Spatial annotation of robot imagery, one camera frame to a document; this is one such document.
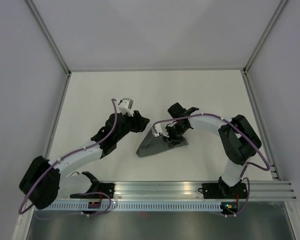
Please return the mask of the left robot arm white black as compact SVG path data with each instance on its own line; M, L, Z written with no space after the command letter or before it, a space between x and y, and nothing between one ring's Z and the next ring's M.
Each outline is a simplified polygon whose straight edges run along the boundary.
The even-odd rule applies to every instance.
M117 143L129 133L142 133L150 119L134 110L132 115L113 113L104 126L82 147L61 157L34 158L19 183L19 189L39 210L48 207L58 196L60 182L84 165L113 152Z

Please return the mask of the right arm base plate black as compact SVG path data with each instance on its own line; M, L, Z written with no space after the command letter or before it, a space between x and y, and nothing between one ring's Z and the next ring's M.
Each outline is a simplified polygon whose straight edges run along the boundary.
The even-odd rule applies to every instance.
M237 198L245 200L249 193L245 183L238 183L233 187L216 182L202 183L201 188L199 188L198 191L203 194L203 198L206 200L236 200Z

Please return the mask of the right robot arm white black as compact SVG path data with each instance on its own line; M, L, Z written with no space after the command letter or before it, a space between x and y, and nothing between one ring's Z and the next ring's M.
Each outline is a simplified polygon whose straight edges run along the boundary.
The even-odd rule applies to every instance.
M167 112L174 119L174 125L166 126L164 142L173 149L188 144L184 133L191 130L203 130L220 137L227 164L218 179L217 193L222 198L231 197L241 183L241 177L247 168L247 161L262 146L261 140L243 115L223 119L212 113L200 112L197 107L183 108L178 102Z

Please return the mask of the grey cloth napkin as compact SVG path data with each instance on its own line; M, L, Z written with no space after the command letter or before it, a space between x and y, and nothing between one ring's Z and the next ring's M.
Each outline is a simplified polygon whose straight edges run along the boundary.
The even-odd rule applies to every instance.
M164 136L162 133L155 136L155 131L151 128L136 150L136 155L139 158L149 157L179 147L184 147L188 144L187 139L183 136L170 138Z

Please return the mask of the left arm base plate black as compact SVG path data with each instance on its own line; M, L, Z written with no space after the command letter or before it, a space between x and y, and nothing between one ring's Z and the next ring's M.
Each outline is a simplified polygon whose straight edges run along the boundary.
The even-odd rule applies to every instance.
M87 191L77 192L70 195L71 199L107 199L106 194L113 199L115 193L114 183L93 183Z

